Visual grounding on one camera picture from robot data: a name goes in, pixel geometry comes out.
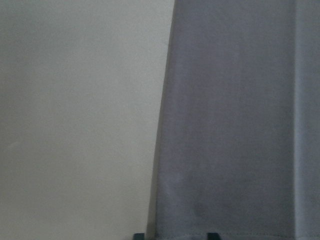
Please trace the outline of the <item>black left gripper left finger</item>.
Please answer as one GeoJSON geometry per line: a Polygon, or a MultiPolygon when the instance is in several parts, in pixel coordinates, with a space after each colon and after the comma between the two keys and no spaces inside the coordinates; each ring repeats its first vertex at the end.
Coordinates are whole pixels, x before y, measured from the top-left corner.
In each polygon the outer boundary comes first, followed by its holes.
{"type": "Polygon", "coordinates": [[[145,234],[144,233],[134,233],[132,240],[145,240],[145,234]]]}

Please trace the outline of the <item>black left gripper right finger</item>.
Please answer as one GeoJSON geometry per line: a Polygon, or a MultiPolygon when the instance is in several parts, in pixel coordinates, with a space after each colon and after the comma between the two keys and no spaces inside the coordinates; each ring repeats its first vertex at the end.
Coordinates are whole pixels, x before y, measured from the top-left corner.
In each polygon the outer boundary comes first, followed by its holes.
{"type": "Polygon", "coordinates": [[[219,240],[219,234],[217,232],[208,232],[207,240],[219,240]]]}

